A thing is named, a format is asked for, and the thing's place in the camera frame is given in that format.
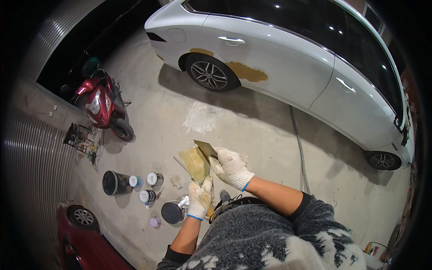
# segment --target gray sweater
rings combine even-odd
[[[286,218],[264,204],[230,209],[192,255],[168,246],[157,269],[366,269],[363,251],[334,220],[333,207],[304,195]]]

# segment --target car door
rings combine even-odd
[[[326,46],[328,0],[222,0],[203,32],[243,86],[309,109],[327,86],[334,54]]]
[[[403,119],[397,72],[376,36],[341,11],[334,72],[311,111],[365,149],[387,146]]]

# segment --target red car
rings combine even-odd
[[[75,201],[59,203],[57,233],[62,269],[134,269],[100,234],[95,215]]]

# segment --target shoe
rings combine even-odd
[[[222,203],[227,202],[231,199],[231,196],[224,189],[220,191],[219,197],[220,197],[220,200],[222,201]]]

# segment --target air hose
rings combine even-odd
[[[291,114],[291,120],[292,120],[292,126],[294,128],[294,133],[295,133],[295,136],[297,137],[297,142],[299,143],[300,160],[301,160],[301,164],[302,164],[303,181],[304,181],[305,186],[306,186],[306,191],[308,192],[309,195],[311,195],[311,190],[309,189],[308,177],[306,176],[305,155],[303,154],[302,140],[300,138],[299,131],[297,129],[297,125],[295,124],[294,110],[292,109],[291,105],[289,106],[289,112]]]

